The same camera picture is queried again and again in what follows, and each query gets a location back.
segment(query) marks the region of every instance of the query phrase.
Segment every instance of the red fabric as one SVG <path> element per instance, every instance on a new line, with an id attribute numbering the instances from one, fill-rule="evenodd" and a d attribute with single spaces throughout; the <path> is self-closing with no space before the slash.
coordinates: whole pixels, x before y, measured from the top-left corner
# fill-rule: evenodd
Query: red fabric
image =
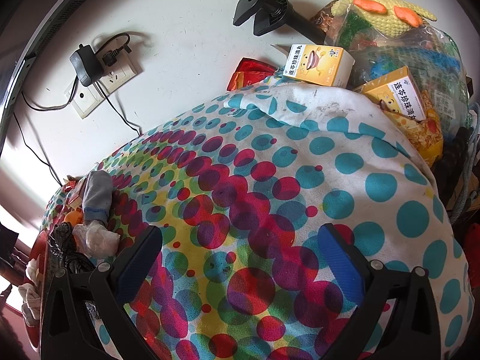
<path id="1" fill-rule="evenodd" d="M 480 225 L 473 223 L 465 235 L 464 252 L 469 262 L 469 278 L 472 288 L 480 286 Z"/>

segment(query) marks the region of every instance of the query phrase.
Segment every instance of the orange knitted eye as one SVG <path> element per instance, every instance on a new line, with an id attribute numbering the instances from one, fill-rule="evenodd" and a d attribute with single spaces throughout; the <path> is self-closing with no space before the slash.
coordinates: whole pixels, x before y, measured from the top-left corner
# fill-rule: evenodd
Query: orange knitted eye
<path id="1" fill-rule="evenodd" d="M 387 13 L 385 5 L 373 0 L 353 0 L 353 4 L 367 12 Z"/>
<path id="2" fill-rule="evenodd" d="M 393 7 L 395 15 L 407 24 L 410 24 L 412 27 L 417 28 L 423 23 L 422 18 L 412 9 L 405 7 Z"/>

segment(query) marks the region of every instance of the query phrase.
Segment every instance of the white wall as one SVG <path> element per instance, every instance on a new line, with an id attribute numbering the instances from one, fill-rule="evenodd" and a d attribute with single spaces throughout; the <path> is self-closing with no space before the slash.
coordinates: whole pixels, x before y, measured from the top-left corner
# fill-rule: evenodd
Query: white wall
<path id="1" fill-rule="evenodd" d="M 130 55 L 136 78 L 113 97 L 128 119 L 144 131 L 225 91 L 242 57 L 281 65 L 285 57 L 270 44 L 306 42 L 283 28 L 255 37 L 250 20 L 237 28 L 232 17 L 238 0 L 88 0 L 62 27 L 40 57 L 24 86 L 29 99 L 42 106 L 65 102 L 63 92 L 74 78 L 70 55 L 79 43 L 99 45 L 122 31 L 136 33 Z M 312 16 L 330 0 L 291 0 L 303 15 Z M 457 42 L 475 92 L 480 92 L 480 40 L 456 0 L 409 0 L 434 12 L 436 26 Z M 69 106 L 56 112 L 34 112 L 18 101 L 15 112 L 34 145 L 35 132 L 58 174 L 84 175 L 117 147 L 134 137 L 106 102 L 85 120 Z M 13 122 L 4 156 L 17 180 L 22 180 L 43 203 L 55 184 L 47 169 L 24 147 Z"/>

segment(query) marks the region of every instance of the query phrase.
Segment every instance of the black cable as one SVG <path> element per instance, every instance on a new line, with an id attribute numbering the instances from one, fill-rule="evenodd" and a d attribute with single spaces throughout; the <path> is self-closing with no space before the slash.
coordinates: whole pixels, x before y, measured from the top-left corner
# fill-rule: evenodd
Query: black cable
<path id="1" fill-rule="evenodd" d="M 75 79 L 73 81 L 73 86 L 71 87 L 70 97 L 68 98 L 68 101 L 63 105 L 56 105 L 56 106 L 53 106 L 53 107 L 45 107 L 45 108 L 35 108 L 35 107 L 33 107 L 33 105 L 31 105 L 30 103 L 27 102 L 27 99 L 25 98 L 25 94 L 22 91 L 23 101 L 25 102 L 25 104 L 28 105 L 28 107 L 30 109 L 33 109 L 34 111 L 39 111 L 39 112 L 59 111 L 61 109 L 64 109 L 67 105 L 69 105 L 73 101 L 74 96 L 75 96 L 75 91 L 77 90 L 77 85 L 78 85 L 78 77 L 75 76 Z"/>
<path id="2" fill-rule="evenodd" d="M 113 106 L 112 102 L 110 101 L 109 97 L 107 96 L 107 94 L 105 93 L 105 91 L 102 89 L 102 87 L 100 86 L 100 84 L 96 82 L 96 83 L 94 83 L 94 86 L 95 86 L 95 88 L 97 88 L 97 90 L 99 90 L 99 91 L 101 92 L 101 94 L 103 95 L 103 97 L 105 97 L 105 100 L 110 104 L 110 107 L 112 107 L 113 110 L 118 114 L 118 116 L 121 117 L 121 120 L 123 120 L 123 122 L 124 122 L 128 127 L 130 127 L 133 131 L 135 131 L 135 132 L 138 134 L 139 137 L 141 137 L 142 135 L 140 134 L 140 131 L 137 130 L 135 127 L 133 127 L 133 126 L 131 125 L 131 123 L 129 123 L 129 121 L 126 120 L 126 119 L 123 117 L 123 115 L 122 115 L 120 112 L 118 112 L 117 109 Z"/>
<path id="3" fill-rule="evenodd" d="M 109 45 L 109 43 L 114 40 L 114 39 L 117 39 L 121 36 L 126 36 L 127 37 L 127 41 L 123 44 L 124 46 L 127 45 L 128 43 L 130 43 L 130 35 L 126 32 L 121 32 L 121 33 L 118 33 L 116 35 L 113 35 L 110 39 L 108 39 L 106 42 L 104 42 L 97 51 L 95 51 L 95 54 L 98 54 L 100 51 L 102 51 L 105 47 L 107 47 Z"/>
<path id="4" fill-rule="evenodd" d="M 43 160 L 38 156 L 38 154 L 35 153 L 35 151 L 34 151 L 30 146 L 27 145 L 27 142 L 25 141 L 25 136 L 23 136 L 23 131 L 22 131 L 22 128 L 21 128 L 21 126 L 20 126 L 20 122 L 18 121 L 17 115 L 15 115 L 15 112 L 13 113 L 13 117 L 15 118 L 15 121 L 17 122 L 17 126 L 18 126 L 18 129 L 20 130 L 20 134 L 22 135 L 23 143 L 25 144 L 25 146 L 30 149 L 30 151 L 35 155 L 35 157 L 37 157 L 37 159 L 38 159 L 42 164 L 44 164 L 44 165 L 46 165 L 46 166 L 49 167 L 50 173 L 51 173 L 52 177 L 55 179 L 55 181 L 58 183 L 58 185 L 62 186 L 62 183 L 60 182 L 60 179 L 59 179 L 57 173 L 53 170 L 53 167 L 52 167 L 52 165 L 50 164 L 49 159 L 46 158 L 46 162 L 43 161 Z"/>

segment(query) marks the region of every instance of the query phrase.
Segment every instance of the yellow medicine box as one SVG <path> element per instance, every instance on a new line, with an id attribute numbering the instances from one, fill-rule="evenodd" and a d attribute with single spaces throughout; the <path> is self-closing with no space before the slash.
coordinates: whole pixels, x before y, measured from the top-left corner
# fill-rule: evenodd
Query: yellow medicine box
<path id="1" fill-rule="evenodd" d="M 345 88 L 354 63 L 341 47 L 294 44 L 283 75 L 311 84 Z"/>
<path id="2" fill-rule="evenodd" d="M 382 102 L 391 112 L 418 122 L 427 118 L 417 84 L 407 66 L 363 84 L 354 91 L 367 96 L 375 104 Z"/>

